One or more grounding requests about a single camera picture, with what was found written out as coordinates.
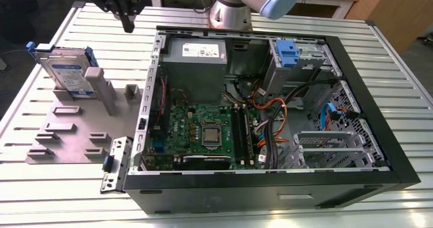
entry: cpu socket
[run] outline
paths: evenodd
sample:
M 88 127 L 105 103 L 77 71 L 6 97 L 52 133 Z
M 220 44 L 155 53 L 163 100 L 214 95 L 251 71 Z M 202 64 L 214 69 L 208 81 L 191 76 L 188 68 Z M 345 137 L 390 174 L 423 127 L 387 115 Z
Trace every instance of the cpu socket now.
M 202 145 L 208 150 L 215 150 L 222 144 L 222 127 L 219 125 L 202 126 Z

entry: open computer tower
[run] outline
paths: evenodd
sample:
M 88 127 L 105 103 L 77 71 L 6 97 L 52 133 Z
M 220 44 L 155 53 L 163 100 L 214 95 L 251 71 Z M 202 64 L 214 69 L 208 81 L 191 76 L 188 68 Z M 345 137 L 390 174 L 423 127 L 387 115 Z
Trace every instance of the open computer tower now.
M 101 193 L 206 213 L 345 207 L 419 182 L 337 37 L 156 30 Z

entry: hard drive label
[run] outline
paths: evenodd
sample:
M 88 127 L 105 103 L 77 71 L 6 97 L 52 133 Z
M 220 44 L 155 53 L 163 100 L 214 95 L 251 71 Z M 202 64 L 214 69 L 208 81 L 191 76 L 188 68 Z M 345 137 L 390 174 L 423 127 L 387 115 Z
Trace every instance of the hard drive label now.
M 53 64 L 52 71 L 75 97 L 87 98 L 93 93 L 93 88 L 83 76 L 80 65 Z

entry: metal bracket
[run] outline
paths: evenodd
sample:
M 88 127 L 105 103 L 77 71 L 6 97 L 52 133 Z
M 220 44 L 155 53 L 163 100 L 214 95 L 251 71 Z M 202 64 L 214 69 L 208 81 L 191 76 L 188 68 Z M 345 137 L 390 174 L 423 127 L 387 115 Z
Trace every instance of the metal bracket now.
M 103 175 L 100 193 L 124 193 L 123 184 L 128 171 L 132 139 L 129 137 L 116 138 L 111 144 L 109 154 L 103 161 Z

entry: slotted aluminum surface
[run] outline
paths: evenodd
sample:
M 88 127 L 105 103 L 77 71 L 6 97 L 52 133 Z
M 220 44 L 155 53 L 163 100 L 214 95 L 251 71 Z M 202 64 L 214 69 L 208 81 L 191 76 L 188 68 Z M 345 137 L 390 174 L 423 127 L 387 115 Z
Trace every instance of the slotted aluminum surface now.
M 53 41 L 64 47 L 83 43 L 91 46 L 115 87 L 125 84 L 143 87 L 158 24 L 207 27 L 207 18 L 186 9 L 145 8 L 136 18 L 133 33 L 125 34 L 112 14 L 87 4 L 71 10 Z M 268 21 L 258 15 L 252 15 L 252 27 L 254 30 L 341 38 L 422 183 L 401 192 L 379 194 L 343 209 L 145 215 L 127 194 L 99 194 L 100 165 L 24 164 L 55 98 L 52 80 L 37 65 L 0 122 L 0 180 L 4 180 L 0 182 L 0 224 L 40 223 L 43 227 L 120 223 L 133 227 L 433 226 L 431 101 L 399 58 L 390 54 L 390 47 L 378 38 L 379 32 L 362 21 L 307 17 Z

